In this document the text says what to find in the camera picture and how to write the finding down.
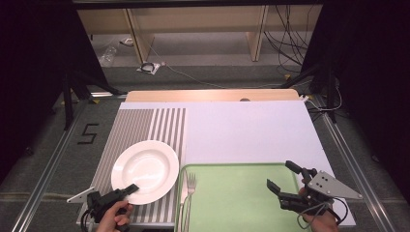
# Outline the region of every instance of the white cable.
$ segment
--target white cable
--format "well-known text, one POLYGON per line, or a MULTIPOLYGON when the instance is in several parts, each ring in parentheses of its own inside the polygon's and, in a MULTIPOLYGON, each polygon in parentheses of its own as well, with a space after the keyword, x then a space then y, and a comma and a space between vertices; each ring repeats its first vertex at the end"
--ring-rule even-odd
MULTIPOLYGON (((148 44, 148 46, 151 48, 151 50, 154 51, 154 53, 155 53, 161 60, 163 60, 162 57, 159 56, 159 54, 156 52, 156 50, 155 50, 154 48, 152 48, 149 43, 146 43, 146 44, 148 44)), ((198 80, 198 79, 196 79, 196 78, 194 78, 194 77, 192 77, 192 76, 190 76, 190 75, 188 75, 188 74, 186 74, 186 73, 176 71, 176 70, 174 70, 172 67, 170 67, 169 65, 166 65, 166 66, 167 66, 170 70, 172 70, 173 72, 175 72, 175 73, 177 73, 177 74, 184 75, 184 76, 186 76, 186 77, 188 77, 188 78, 190 78, 190 79, 192 79, 192 80, 194 80, 194 81, 196 81, 196 82, 198 82, 198 83, 201 83, 201 84, 210 85, 210 86, 218 87, 218 88, 221 88, 221 89, 238 89, 238 88, 228 88, 228 87, 225 87, 225 86, 221 86, 221 85, 217 85, 217 84, 213 84, 213 83, 209 83, 209 82, 204 82, 204 81, 198 80)), ((259 88, 268 87, 268 86, 280 86, 280 85, 281 85, 281 84, 265 84, 265 85, 252 86, 252 87, 241 87, 240 89, 259 89, 259 88)))
POLYGON ((332 110, 339 109, 339 108, 341 108, 342 99, 341 99, 341 93, 340 93, 340 91, 338 90, 338 87, 336 87, 336 89, 337 89, 337 92, 338 92, 338 96, 339 96, 339 98, 340 98, 340 104, 338 105, 338 107, 331 108, 331 109, 326 109, 326 108, 317 107, 316 104, 313 103, 313 101, 308 100, 307 102, 310 102, 310 103, 311 103, 317 110, 319 110, 319 111, 332 111, 332 110))

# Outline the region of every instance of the robotic arm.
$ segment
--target robotic arm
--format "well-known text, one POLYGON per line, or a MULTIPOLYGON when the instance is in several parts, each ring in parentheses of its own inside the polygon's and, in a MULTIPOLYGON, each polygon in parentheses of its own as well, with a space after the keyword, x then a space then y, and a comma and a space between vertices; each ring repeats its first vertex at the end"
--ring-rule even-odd
POLYGON ((312 216, 321 216, 329 211, 337 217, 337 224, 339 224, 341 223, 340 217, 330 208, 334 198, 363 199, 359 193, 324 171, 317 172, 314 168, 302 168, 290 160, 285 163, 285 166, 296 174, 302 173, 305 191, 302 194, 281 192, 280 187, 268 179, 267 188, 278 197, 280 207, 283 210, 312 216))
MULTIPOLYGON (((88 216, 91 217, 90 228, 92 228, 93 222, 100 223, 105 212, 111 208, 117 201, 122 201, 127 195, 130 195, 139 189, 136 185, 130 185, 124 189, 116 189, 104 196, 100 195, 99 191, 94 191, 94 188, 89 188, 82 193, 67 200, 68 203, 83 203, 87 202, 87 210, 81 217, 81 230, 87 231, 86 221, 88 216)), ((122 215, 127 210, 120 209, 118 214, 122 215)), ((130 228, 127 224, 122 226, 116 226, 117 230, 121 232, 128 232, 130 228)))

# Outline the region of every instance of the human hand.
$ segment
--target human hand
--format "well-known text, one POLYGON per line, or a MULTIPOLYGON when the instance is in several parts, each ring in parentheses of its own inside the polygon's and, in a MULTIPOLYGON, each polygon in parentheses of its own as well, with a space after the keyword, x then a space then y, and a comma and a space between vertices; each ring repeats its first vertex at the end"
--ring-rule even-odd
POLYGON ((115 226, 125 225, 130 223, 130 214, 132 212, 132 205, 126 201, 118 201, 111 208, 109 208, 102 217, 99 227, 96 232, 118 232, 115 226), (126 213, 118 215, 120 209, 126 209, 126 213))
MULTIPOLYGON (((302 195, 305 192, 305 188, 299 190, 299 194, 302 195)), ((304 220, 310 224, 313 232, 337 232, 337 224, 335 217, 326 211, 322 216, 310 216, 307 214, 301 214, 304 220)))

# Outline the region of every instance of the metal frame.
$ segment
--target metal frame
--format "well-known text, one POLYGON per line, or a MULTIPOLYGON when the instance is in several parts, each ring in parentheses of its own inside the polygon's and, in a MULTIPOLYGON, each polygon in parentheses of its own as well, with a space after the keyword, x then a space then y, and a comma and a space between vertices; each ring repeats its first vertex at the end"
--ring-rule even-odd
MULTIPOLYGON (((316 98, 320 105, 325 105, 325 102, 320 96, 316 96, 316 98)), ((328 114, 324 115, 323 120, 380 231, 396 231, 392 220, 386 212, 386 209, 368 182, 365 173, 356 161, 352 151, 346 143, 346 140, 344 140, 343 135, 338 129, 337 124, 332 122, 332 119, 328 116, 328 114)))

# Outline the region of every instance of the metal rail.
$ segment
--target metal rail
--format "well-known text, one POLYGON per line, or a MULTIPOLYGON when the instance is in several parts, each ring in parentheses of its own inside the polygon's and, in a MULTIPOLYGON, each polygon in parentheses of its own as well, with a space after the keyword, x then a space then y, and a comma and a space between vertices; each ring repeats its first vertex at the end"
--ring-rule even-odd
MULTIPOLYGON (((320 105, 325 105, 322 98, 317 97, 317 101, 320 105)), ((367 207, 374 218, 380 231, 394 232, 395 226, 389 218, 386 209, 379 200, 377 194, 368 182, 365 173, 362 171, 360 165, 357 163, 352 151, 347 145, 343 135, 341 134, 337 124, 334 124, 330 117, 326 114, 323 117, 325 124, 331 133, 337 148, 339 149, 341 156, 346 163, 354 181, 356 182, 359 191, 361 192, 367 207)))
POLYGON ((13 232, 25 232, 28 229, 28 226, 33 219, 34 214, 36 213, 39 205, 42 201, 43 195, 51 181, 52 176, 57 169, 57 166, 60 162, 60 159, 63 157, 64 152, 68 146, 68 142, 73 134, 73 129, 78 121, 81 112, 84 110, 87 101, 81 101, 76 108, 74 119, 72 124, 67 130, 64 130, 63 135, 61 136, 57 147, 55 148, 50 160, 48 161, 47 166, 44 169, 40 180, 37 182, 33 192, 31 193, 29 199, 25 203, 22 211, 17 217, 13 232))

